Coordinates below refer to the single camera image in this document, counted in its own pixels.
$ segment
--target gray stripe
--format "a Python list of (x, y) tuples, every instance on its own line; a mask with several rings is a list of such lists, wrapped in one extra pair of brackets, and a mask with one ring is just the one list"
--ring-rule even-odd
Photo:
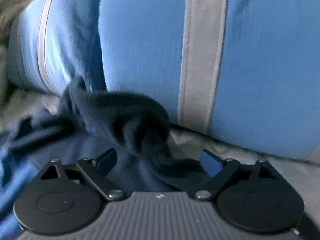
[(222, 53), (226, 0), (186, 0), (179, 125), (206, 133)]
[(51, 5), (52, 0), (45, 0), (43, 5), (43, 10), (41, 14), (40, 19), (40, 26), (39, 26), (39, 35), (38, 35), (38, 67), (39, 67), (39, 73), (41, 75), (41, 78), (45, 84), (45, 86), (52, 92), (57, 94), (58, 92), (52, 87), (48, 73), (47, 68), (45, 65), (45, 56), (44, 56), (44, 46), (45, 46), (45, 30), (47, 27), (47, 20), (48, 20), (48, 14), (49, 9)]

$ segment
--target dark fabric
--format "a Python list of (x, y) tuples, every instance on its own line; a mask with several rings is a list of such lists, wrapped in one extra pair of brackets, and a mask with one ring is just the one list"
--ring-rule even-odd
[(200, 163), (175, 160), (166, 144), (168, 115), (156, 101), (136, 94), (87, 92), (82, 78), (65, 90), (58, 114), (25, 119), (10, 142), (39, 169), (51, 159), (64, 164), (95, 158), (110, 148), (118, 161), (108, 174), (124, 191), (191, 190), (210, 177)]

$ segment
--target ribbed gray surface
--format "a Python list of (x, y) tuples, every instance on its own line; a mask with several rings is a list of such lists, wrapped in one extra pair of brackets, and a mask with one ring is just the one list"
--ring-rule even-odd
[(134, 192), (110, 203), (91, 225), (69, 235), (38, 236), (26, 232), (19, 240), (299, 240), (293, 232), (257, 236), (224, 222), (208, 202), (197, 202), (185, 192)]

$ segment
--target small logo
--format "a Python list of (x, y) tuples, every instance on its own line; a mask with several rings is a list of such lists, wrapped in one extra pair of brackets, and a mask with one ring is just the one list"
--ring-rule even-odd
[(157, 199), (163, 199), (163, 198), (165, 198), (165, 195), (163, 195), (162, 193), (160, 193), (160, 194), (156, 195), (156, 198), (157, 198)]

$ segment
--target black plastic device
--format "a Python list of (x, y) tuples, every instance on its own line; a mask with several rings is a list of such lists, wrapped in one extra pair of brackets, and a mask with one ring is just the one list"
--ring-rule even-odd
[(265, 160), (221, 160), (222, 170), (192, 192), (130, 195), (105, 178), (115, 164), (113, 149), (74, 165), (48, 163), (15, 201), (20, 239), (302, 239), (303, 200)]

